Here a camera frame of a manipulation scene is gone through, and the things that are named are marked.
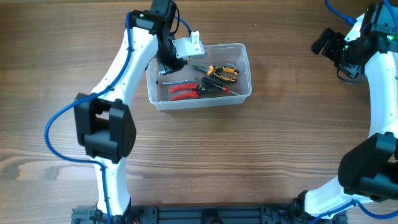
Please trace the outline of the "silver socket wrench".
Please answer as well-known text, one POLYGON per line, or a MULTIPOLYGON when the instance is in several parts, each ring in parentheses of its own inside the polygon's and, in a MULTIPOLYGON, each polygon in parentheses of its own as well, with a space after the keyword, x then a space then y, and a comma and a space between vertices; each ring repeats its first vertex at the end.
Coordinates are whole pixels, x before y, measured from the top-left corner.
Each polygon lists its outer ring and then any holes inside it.
POLYGON ((185 84, 185 83, 197 83, 198 81, 196 80, 177 80, 177 81, 171 81, 171 82, 160 82, 156 81, 155 84, 157 85, 177 85, 177 84, 185 84))

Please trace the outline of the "red handled cutters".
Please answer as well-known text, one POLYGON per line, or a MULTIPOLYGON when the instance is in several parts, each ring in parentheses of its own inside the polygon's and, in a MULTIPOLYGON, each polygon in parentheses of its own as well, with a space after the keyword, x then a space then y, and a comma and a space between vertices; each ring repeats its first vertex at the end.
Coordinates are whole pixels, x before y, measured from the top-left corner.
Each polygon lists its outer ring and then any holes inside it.
POLYGON ((220 92, 219 89, 208 85, 199 85, 197 83, 186 83, 169 88, 169 93, 172 94, 171 101, 200 98, 205 95, 212 95, 220 92))

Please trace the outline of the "black red screwdriver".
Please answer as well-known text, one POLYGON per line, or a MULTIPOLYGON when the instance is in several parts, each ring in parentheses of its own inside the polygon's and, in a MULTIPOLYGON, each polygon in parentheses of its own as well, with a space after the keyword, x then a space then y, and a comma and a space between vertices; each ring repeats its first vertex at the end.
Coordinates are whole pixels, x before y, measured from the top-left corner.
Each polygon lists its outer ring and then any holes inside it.
POLYGON ((237 93, 231 91, 229 88, 225 87, 223 84, 218 83, 218 82, 212 80, 211 78, 203 77, 201 80, 202 80, 202 82, 204 84, 206 84, 206 85, 208 85, 208 86, 210 86, 212 88, 216 88, 216 89, 221 90, 223 92, 230 92, 232 94, 238 95, 237 93))

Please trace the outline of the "orange black pliers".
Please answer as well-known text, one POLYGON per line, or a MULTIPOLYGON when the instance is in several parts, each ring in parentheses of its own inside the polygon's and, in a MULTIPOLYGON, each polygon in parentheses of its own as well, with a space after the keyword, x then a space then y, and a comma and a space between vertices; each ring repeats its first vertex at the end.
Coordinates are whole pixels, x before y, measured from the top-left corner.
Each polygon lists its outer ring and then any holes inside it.
POLYGON ((239 75, 239 70, 232 66, 216 66, 216 65, 209 65, 209 66, 198 66, 192 65, 192 68, 198 71, 201 71, 207 74, 211 78, 215 78, 221 82, 225 83, 236 83, 237 76, 239 75), (233 74, 233 77, 224 76, 224 73, 233 74))

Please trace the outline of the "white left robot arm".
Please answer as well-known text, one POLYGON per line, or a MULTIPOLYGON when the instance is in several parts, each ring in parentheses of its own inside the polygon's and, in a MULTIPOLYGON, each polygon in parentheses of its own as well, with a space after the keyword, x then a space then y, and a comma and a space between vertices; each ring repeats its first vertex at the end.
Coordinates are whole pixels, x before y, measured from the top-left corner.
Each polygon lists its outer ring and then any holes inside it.
POLYGON ((105 77, 89 95, 79 93, 73 102, 78 143, 96 170, 99 199, 92 218, 100 223, 131 221, 126 158, 136 127, 130 105, 152 59, 164 75, 186 65, 174 45, 172 24, 178 16, 174 1, 153 1, 148 10, 127 13, 123 43, 105 77))

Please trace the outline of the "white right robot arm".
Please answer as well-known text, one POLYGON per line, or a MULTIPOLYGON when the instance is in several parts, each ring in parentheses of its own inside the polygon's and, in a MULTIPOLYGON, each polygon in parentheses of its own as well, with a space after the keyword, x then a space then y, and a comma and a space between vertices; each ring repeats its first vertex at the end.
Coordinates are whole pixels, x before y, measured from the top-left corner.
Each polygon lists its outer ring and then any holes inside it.
POLYGON ((390 162, 397 157, 397 6, 376 2, 356 19, 335 14, 351 30, 343 35, 327 28, 311 50, 329 58, 346 75, 344 82, 368 81, 369 135, 343 156, 335 178, 292 202, 290 215, 318 223, 358 206, 369 217, 394 218, 397 212, 376 215, 364 204, 397 200, 397 162, 390 162))

